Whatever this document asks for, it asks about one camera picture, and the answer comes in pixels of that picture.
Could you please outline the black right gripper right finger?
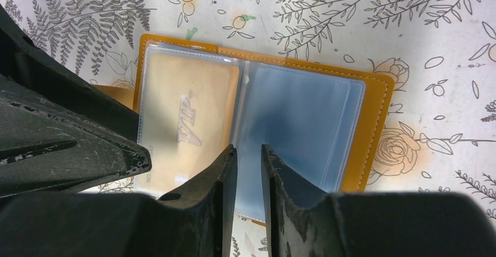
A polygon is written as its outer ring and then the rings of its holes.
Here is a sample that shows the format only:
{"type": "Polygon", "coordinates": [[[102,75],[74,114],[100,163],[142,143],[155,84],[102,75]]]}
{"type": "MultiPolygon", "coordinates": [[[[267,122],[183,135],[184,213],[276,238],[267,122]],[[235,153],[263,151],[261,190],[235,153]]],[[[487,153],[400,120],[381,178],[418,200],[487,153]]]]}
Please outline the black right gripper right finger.
{"type": "Polygon", "coordinates": [[[261,147],[263,198],[270,256],[332,256],[333,206],[326,192],[261,147]]]}

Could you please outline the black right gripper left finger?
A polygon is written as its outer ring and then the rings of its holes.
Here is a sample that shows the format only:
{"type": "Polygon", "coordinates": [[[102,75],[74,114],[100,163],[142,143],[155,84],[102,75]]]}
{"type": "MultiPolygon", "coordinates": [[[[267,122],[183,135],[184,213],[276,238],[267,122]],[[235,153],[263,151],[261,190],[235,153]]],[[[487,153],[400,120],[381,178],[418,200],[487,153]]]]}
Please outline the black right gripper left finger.
{"type": "Polygon", "coordinates": [[[229,256],[237,189],[237,150],[228,145],[203,171],[157,201],[159,256],[229,256]]]}

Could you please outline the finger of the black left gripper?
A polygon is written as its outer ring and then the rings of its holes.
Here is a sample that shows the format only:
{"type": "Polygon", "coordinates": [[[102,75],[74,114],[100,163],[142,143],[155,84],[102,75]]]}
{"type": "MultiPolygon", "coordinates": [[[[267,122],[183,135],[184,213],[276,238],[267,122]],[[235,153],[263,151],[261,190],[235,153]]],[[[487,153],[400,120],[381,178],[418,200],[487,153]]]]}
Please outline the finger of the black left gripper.
{"type": "Polygon", "coordinates": [[[36,47],[1,9],[1,75],[72,112],[136,141],[138,113],[134,92],[92,85],[36,47]]]}
{"type": "Polygon", "coordinates": [[[1,197],[82,191],[148,172],[149,151],[1,78],[1,197]]]}

